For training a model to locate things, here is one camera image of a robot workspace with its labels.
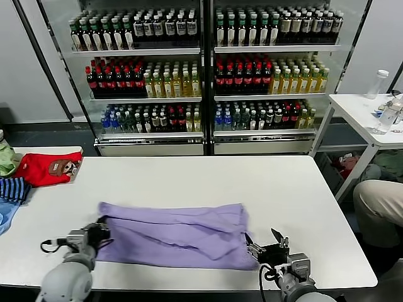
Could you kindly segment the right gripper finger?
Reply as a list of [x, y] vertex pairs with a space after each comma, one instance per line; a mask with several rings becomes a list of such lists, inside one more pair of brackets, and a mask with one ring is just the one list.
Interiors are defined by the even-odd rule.
[[247, 233], [245, 233], [244, 236], [246, 238], [248, 253], [251, 254], [253, 258], [259, 259], [265, 253], [265, 249], [262, 248], [260, 245], [254, 243]]
[[274, 236], [274, 238], [277, 241], [277, 247], [279, 249], [287, 249], [289, 245], [289, 238], [284, 237], [279, 231], [275, 230], [274, 228], [271, 228], [271, 232]]

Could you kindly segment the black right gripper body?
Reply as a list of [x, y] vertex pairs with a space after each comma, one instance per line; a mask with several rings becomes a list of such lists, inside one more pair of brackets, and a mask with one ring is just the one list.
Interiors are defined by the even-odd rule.
[[289, 247], [282, 246], [279, 243], [266, 245], [262, 247], [263, 251], [258, 254], [260, 264], [268, 264], [274, 268], [288, 262]]

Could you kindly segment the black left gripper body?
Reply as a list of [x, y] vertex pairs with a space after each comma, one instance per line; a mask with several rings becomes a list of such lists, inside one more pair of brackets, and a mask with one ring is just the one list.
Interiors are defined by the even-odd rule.
[[102, 249], [111, 243], [110, 229], [107, 223], [90, 223], [85, 227], [87, 244], [93, 249]]

